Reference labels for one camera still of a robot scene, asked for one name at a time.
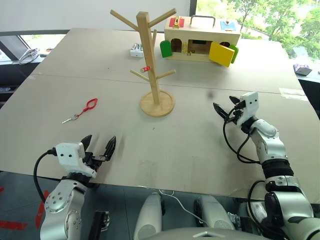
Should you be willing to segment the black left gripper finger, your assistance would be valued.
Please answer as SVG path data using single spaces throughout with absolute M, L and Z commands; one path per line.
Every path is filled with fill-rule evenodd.
M 110 161 L 112 158 L 112 155 L 115 151 L 116 148 L 116 143 L 117 143 L 117 138 L 116 136 L 113 136 L 107 143 L 106 147 L 105 147 L 105 152 L 104 152 L 104 157 L 105 157 L 105 161 Z
M 87 148 L 89 147 L 90 143 L 91 143 L 91 139 L 92 139 L 92 135 L 87 135 L 85 136 L 80 142 L 83 145 L 83 149 L 86 152 Z

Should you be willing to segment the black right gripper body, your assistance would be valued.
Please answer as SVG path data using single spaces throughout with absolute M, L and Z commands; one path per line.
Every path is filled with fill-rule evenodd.
M 237 123 L 238 119 L 242 116 L 243 114 L 243 109 L 246 107 L 246 102 L 240 101 L 237 103 L 234 108 L 228 113 L 225 123 L 231 123 L 233 122 L 234 124 Z

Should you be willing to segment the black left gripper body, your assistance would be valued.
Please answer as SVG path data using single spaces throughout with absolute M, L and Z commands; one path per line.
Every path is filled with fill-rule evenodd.
M 95 170 L 96 172 L 98 171 L 102 163 L 105 161 L 106 156 L 94 156 L 92 152 L 85 152 L 85 156 L 83 158 L 83 163 L 91 169 Z

